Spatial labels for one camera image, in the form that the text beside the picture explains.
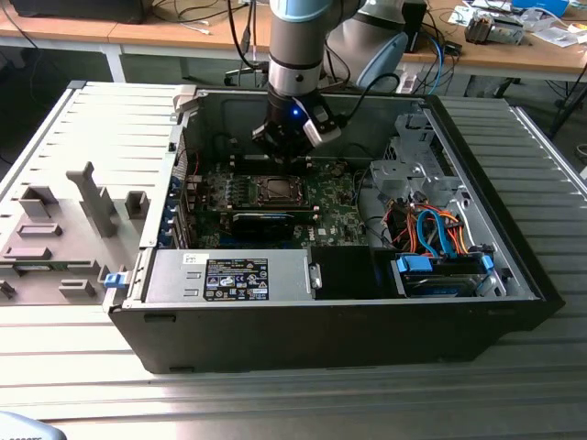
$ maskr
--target black computer case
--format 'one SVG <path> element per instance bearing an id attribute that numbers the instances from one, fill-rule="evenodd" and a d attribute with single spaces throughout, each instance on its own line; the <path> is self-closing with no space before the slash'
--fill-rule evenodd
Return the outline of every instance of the black computer case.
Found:
<path id="1" fill-rule="evenodd" d="M 10 0 L 22 17 L 71 17 L 138 24 L 153 0 Z"/>

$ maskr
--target electronic equipment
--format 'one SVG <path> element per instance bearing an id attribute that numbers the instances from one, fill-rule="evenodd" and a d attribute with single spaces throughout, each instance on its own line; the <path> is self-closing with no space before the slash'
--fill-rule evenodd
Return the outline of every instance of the electronic equipment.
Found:
<path id="1" fill-rule="evenodd" d="M 138 24 L 153 0 L 10 0 L 23 17 L 72 17 Z"/>
<path id="2" fill-rule="evenodd" d="M 514 18 L 490 16 L 475 11 L 465 28 L 465 39 L 474 44 L 494 42 L 518 45 L 522 42 L 524 33 L 524 27 Z"/>
<path id="3" fill-rule="evenodd" d="M 192 164 L 161 187 L 146 219 L 161 226 L 143 232 L 131 271 L 106 280 L 105 309 L 146 369 L 468 360 L 561 307 L 437 98 L 367 98 L 345 140 L 282 174 L 247 142 L 263 97 L 186 101 L 197 174 Z M 343 111 L 356 98 L 327 99 Z M 215 133 L 245 136 L 221 148 Z M 173 137 L 170 154 L 193 157 L 183 145 Z"/>
<path id="4" fill-rule="evenodd" d="M 103 303 L 149 371 L 471 360 L 563 305 L 553 282 L 570 281 L 542 264 L 580 264 L 526 242 L 552 233 L 520 220 L 552 199 L 538 191 L 570 194 L 560 218 L 587 190 L 506 103 L 368 96 L 283 172 L 248 136 L 263 92 L 72 89 L 0 188 L 0 303 Z M 150 114 L 129 113 L 143 95 Z M 325 98 L 341 113 L 358 99 Z M 88 125 L 97 101 L 109 111 Z M 511 139 L 531 155 L 518 167 L 558 165 L 549 180 L 495 168 Z"/>
<path id="5" fill-rule="evenodd" d="M 416 43 L 424 16 L 426 15 L 427 4 L 425 0 L 404 0 L 402 15 L 404 16 L 404 32 L 408 37 L 405 51 L 412 53 L 416 50 Z"/>

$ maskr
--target black cable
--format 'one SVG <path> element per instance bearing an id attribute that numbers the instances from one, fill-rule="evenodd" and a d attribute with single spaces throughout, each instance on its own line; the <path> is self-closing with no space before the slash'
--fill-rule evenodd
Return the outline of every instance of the black cable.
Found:
<path id="1" fill-rule="evenodd" d="M 430 73 L 432 72 L 432 68 L 434 66 L 436 66 L 437 63 L 438 63 L 438 66 L 439 66 L 439 61 L 440 61 L 440 56 L 437 53 L 437 50 L 435 50 L 435 52 L 436 52 L 437 56 L 434 59 L 434 62 L 432 64 L 430 64 L 430 67 L 428 68 L 428 72 L 426 73 L 426 76 L 422 79 L 422 81 L 418 80 L 420 82 L 420 84 L 418 84 L 417 87 L 412 91 L 412 94 L 417 94 L 418 90 L 420 90 L 420 87 L 422 87 L 423 85 L 424 85 L 424 90 L 422 91 L 422 94 L 425 94 L 426 93 L 426 87 L 427 86 L 428 87 L 431 87 L 431 85 L 429 85 L 426 81 L 428 79 L 428 76 L 430 76 Z"/>
<path id="2" fill-rule="evenodd" d="M 20 26 L 15 22 L 15 20 L 12 19 L 12 17 L 8 14 L 8 11 L 6 10 L 6 5 L 4 4 L 4 0 L 0 0 L 0 7 L 2 7 L 2 10 L 4 11 L 4 15 L 6 16 L 6 18 L 8 19 L 8 21 L 10 23 L 12 23 L 12 26 L 14 26 L 18 32 L 20 32 L 20 35 L 23 36 L 23 38 L 25 38 L 30 45 L 35 48 L 36 50 L 38 50 L 39 52 L 41 52 L 41 48 L 39 46 L 37 46 L 37 44 L 35 44 L 35 42 L 30 39 L 28 37 L 28 35 L 25 33 L 24 30 L 22 30 L 20 28 Z M 53 66 L 53 69 L 55 69 L 57 72 L 59 72 L 59 74 L 61 76 L 63 76 L 63 78 L 65 78 L 67 81 L 70 81 L 70 77 L 68 75 L 66 75 L 58 66 L 57 64 L 55 64 L 51 59 L 48 59 L 49 63 L 51 66 Z"/>
<path id="3" fill-rule="evenodd" d="M 364 224 L 365 222 L 363 221 L 363 217 L 360 214 L 360 205 L 359 205 L 359 201 L 360 201 L 360 190 L 362 190 L 363 188 L 363 183 L 365 182 L 365 177 L 367 176 L 367 173 L 371 171 L 370 167 L 367 167 L 367 170 L 365 170 L 365 172 L 363 172 L 363 175 L 360 177 L 360 181 L 359 181 L 359 189 L 357 190 L 357 197 L 355 197 L 355 204 L 357 205 L 357 215 L 359 216 L 359 220 Z"/>
<path id="4" fill-rule="evenodd" d="M 394 78 L 397 83 L 395 85 L 395 87 L 393 88 L 393 90 L 395 90 L 399 85 L 400 85 L 400 77 L 397 76 L 395 73 L 382 73 L 381 75 L 379 75 L 378 77 L 376 77 L 373 81 L 371 81 L 371 83 L 365 88 L 365 90 L 363 91 L 363 93 L 361 94 L 361 96 L 359 97 L 359 101 L 357 101 L 357 103 L 355 104 L 355 106 L 353 107 L 353 109 L 350 111 L 350 114 L 347 116 L 347 122 L 352 119 L 352 117 L 354 115 L 357 114 L 357 111 L 359 110 L 359 107 L 361 105 L 361 103 L 363 102 L 363 100 L 365 99 L 365 97 L 367 96 L 367 94 L 369 93 L 369 90 L 373 88 L 373 86 L 378 83 L 380 80 L 382 80 L 383 78 Z"/>
<path id="5" fill-rule="evenodd" d="M 218 3 L 219 0 L 214 0 L 211 4 L 209 5 L 203 5 L 203 6 L 190 6 L 190 7 L 186 7 L 184 9 L 182 9 L 181 11 L 177 10 L 177 0 L 173 0 L 173 7 L 175 8 L 175 14 L 177 15 L 178 19 L 181 19 L 182 16 L 188 12 L 191 11 L 197 11 L 200 9 L 208 9 L 209 7 L 214 7 L 216 6 L 216 4 Z"/>
<path id="6" fill-rule="evenodd" d="M 567 98 L 567 96 L 566 96 L 566 95 L 560 94 L 560 92 L 559 92 L 557 89 L 555 89 L 555 88 L 554 88 L 554 87 L 553 87 L 553 86 L 550 84 L 550 81 L 546 80 L 546 81 L 545 81 L 545 83 L 546 83 L 546 84 L 547 84 L 547 86 L 550 88 L 550 90 L 552 90 L 552 91 L 553 91 L 555 94 L 557 94 L 557 96 L 558 96 L 559 98 L 562 98 L 562 99 L 566 99 L 566 98 Z"/>
<path id="7" fill-rule="evenodd" d="M 342 80 L 342 82 L 340 83 L 340 85 L 342 85 L 342 89 L 345 89 L 345 88 L 346 88 L 346 87 L 349 85 L 349 82 L 350 82 L 350 75 L 351 75 L 351 73 L 350 73 L 350 67 L 349 67 L 349 65 L 348 65 L 348 64 L 347 64 L 347 63 L 346 63 L 346 62 L 345 62 L 345 61 L 344 61 L 344 60 L 343 60 L 343 59 L 340 57 L 340 55 L 338 55 L 338 54 L 337 54 L 335 51 L 333 51 L 333 50 L 332 50 L 332 48 L 330 48 L 330 46 L 328 46 L 328 42 L 327 42 L 327 41 L 325 41 L 325 43 L 324 43 L 324 46 L 325 46 L 325 48 L 327 49 L 327 54 L 332 54 L 332 55 L 334 56 L 334 58 L 336 58 L 336 59 L 337 59 L 337 61 L 338 61 L 340 64 L 342 64 L 342 66 L 345 68 L 345 71 L 346 71 L 345 79 L 344 79 L 344 80 Z M 328 89 L 328 88 L 330 88 L 330 87 L 334 87 L 335 85 L 338 85 L 338 83 L 337 83 L 337 84 L 332 84 L 332 85 L 330 85 L 330 86 L 328 86 L 328 87 L 324 87 L 324 89 Z"/>
<path id="8" fill-rule="evenodd" d="M 0 156 L 0 160 L 3 161 L 5 164 L 10 165 L 10 166 L 12 166 L 12 165 L 15 164 L 15 162 L 11 162 L 10 160 L 4 159 L 2 156 Z"/>
<path id="9" fill-rule="evenodd" d="M 567 102 L 569 101 L 570 96 L 575 92 L 575 89 L 577 88 L 577 85 L 579 85 L 579 83 L 581 82 L 581 78 L 585 74 L 585 71 L 587 71 L 587 62 L 585 62 L 585 65 L 583 66 L 583 68 L 581 70 L 581 74 L 577 78 L 577 81 L 575 81 L 575 84 L 572 85 L 572 87 L 570 88 L 569 94 L 563 100 L 562 105 L 559 107 L 559 111 L 557 112 L 557 115 L 554 116 L 554 119 L 552 121 L 552 125 L 550 126 L 550 136 L 551 137 L 554 137 L 554 135 L 557 134 L 557 132 L 559 131 L 560 127 L 564 123 L 564 121 L 562 121 L 562 123 L 559 122 L 560 112 L 562 112 L 562 110 L 567 105 Z"/>
<path id="10" fill-rule="evenodd" d="M 251 0 L 253 2 L 253 51 L 254 55 L 257 55 L 257 0 Z M 255 88 L 257 88 L 257 71 L 253 71 L 253 82 Z"/>
<path id="11" fill-rule="evenodd" d="M 327 49 L 327 61 L 328 61 L 328 68 L 330 69 L 330 74 L 332 75 L 332 79 L 335 83 L 338 82 L 338 78 L 336 73 L 334 72 L 334 65 L 332 64 L 332 55 L 330 54 L 330 50 Z"/>
<path id="12" fill-rule="evenodd" d="M 372 153 L 370 153 L 367 148 L 363 145 L 361 145 L 359 142 L 349 142 L 346 145 L 343 145 L 342 148 L 340 149 L 340 151 L 338 152 L 338 157 L 342 158 L 342 153 L 344 153 L 344 151 L 348 148 L 348 147 L 356 147 L 358 149 L 360 149 L 363 153 L 365 153 L 365 155 L 367 155 L 368 157 L 370 157 L 373 160 L 377 160 L 377 158 L 375 158 Z"/>
<path id="13" fill-rule="evenodd" d="M 340 57 L 340 55 L 338 55 L 330 46 L 328 46 L 328 42 L 327 41 L 325 42 L 324 46 L 327 48 L 327 52 L 328 53 L 331 53 L 334 56 L 334 58 L 336 58 L 337 61 L 340 64 L 342 64 L 342 66 L 345 68 L 345 71 L 346 71 L 347 74 L 345 76 L 345 79 L 342 80 L 342 82 L 344 84 L 343 85 L 343 88 L 346 87 L 347 84 L 350 81 L 350 67 L 349 67 L 349 65 L 342 59 L 342 57 Z"/>
<path id="14" fill-rule="evenodd" d="M 238 44 L 238 38 L 237 38 L 237 27 L 235 26 L 235 18 L 234 18 L 234 14 L 232 11 L 232 5 L 230 4 L 230 0 L 227 1 L 227 12 L 228 12 L 228 23 L 230 24 L 230 35 L 232 36 L 232 42 L 234 43 L 235 48 L 237 49 L 238 56 L 240 57 L 242 62 L 244 62 L 247 65 L 247 67 L 249 67 L 253 70 L 258 69 L 259 65 L 251 64 L 245 58 L 245 55 L 242 53 L 242 50 L 240 49 L 240 46 Z"/>
<path id="15" fill-rule="evenodd" d="M 153 14 L 153 16 L 154 16 L 154 17 L 158 18 L 158 19 L 159 19 L 159 20 L 161 20 L 161 21 L 165 21 L 165 22 L 167 22 L 167 23 L 175 23 L 175 24 L 179 24 L 179 25 L 181 25 L 181 24 L 183 24 L 183 23 L 193 23 L 194 21 L 202 21 L 202 20 L 207 20 L 208 18 L 218 17 L 218 16 L 221 16 L 221 15 L 223 15 L 223 14 L 226 14 L 226 13 L 227 13 L 227 11 L 226 11 L 226 9 L 225 9 L 225 10 L 223 10 L 223 11 L 218 11 L 218 12 L 215 12 L 214 14 L 210 14 L 210 15 L 208 15 L 208 16 L 199 16 L 198 18 L 182 19 L 182 17 L 183 17 L 183 16 L 184 16 L 186 13 L 188 13 L 188 12 L 190 12 L 190 11 L 197 10 L 197 9 L 207 9 L 207 8 L 210 8 L 210 7 L 214 6 L 214 5 L 216 5 L 216 4 L 218 3 L 218 1 L 219 1 L 219 0 L 215 0 L 213 3 L 211 3 L 211 4 L 209 4 L 209 5 L 186 7 L 185 9 L 183 9 L 183 10 L 179 11 L 179 14 L 178 14 L 178 16 L 177 16 L 177 19 L 176 19 L 176 20 L 170 20 L 169 18 L 166 18 L 165 16 L 161 16 L 161 15 L 159 15 L 159 14 L 157 13 L 157 11 L 156 11 L 155 7 L 154 7 L 154 6 L 160 6 L 160 5 L 163 5 L 163 4 L 166 4 L 166 3 L 170 3 L 171 1 L 165 1 L 165 0 L 163 0 L 163 1 L 161 1 L 161 2 L 159 2 L 159 3 L 157 3 L 157 4 L 155 4 L 155 5 L 153 6 L 153 8 L 151 9 L 151 13 Z M 235 8 L 235 9 L 233 9 L 233 11 L 235 11 L 235 12 L 236 12 L 236 11 L 239 11 L 240 9 L 242 9 L 242 8 L 244 8 L 244 7 L 247 7 L 247 6 L 248 6 L 248 5 L 241 5 L 241 6 L 237 7 L 237 8 Z"/>

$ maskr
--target metal work surface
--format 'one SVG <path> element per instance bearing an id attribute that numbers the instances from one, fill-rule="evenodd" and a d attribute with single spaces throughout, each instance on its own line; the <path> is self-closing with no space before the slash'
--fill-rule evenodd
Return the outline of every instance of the metal work surface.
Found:
<path id="1" fill-rule="evenodd" d="M 136 85 L 116 87 L 112 99 L 136 99 Z M 555 317 L 471 363 L 158 376 L 98 305 L 0 307 L 0 409 L 84 440 L 587 436 L 587 226 L 578 183 L 504 102 L 444 103 L 561 290 L 567 305 Z M 132 117 L 148 126 L 152 115 Z M 116 122 L 104 119 L 105 127 Z"/>

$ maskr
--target power supply label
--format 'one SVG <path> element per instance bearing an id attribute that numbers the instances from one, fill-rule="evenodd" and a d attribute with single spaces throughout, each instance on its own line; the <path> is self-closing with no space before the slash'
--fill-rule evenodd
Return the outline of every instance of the power supply label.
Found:
<path id="1" fill-rule="evenodd" d="M 269 300 L 267 259 L 209 259 L 205 267 L 204 299 L 206 301 Z"/>

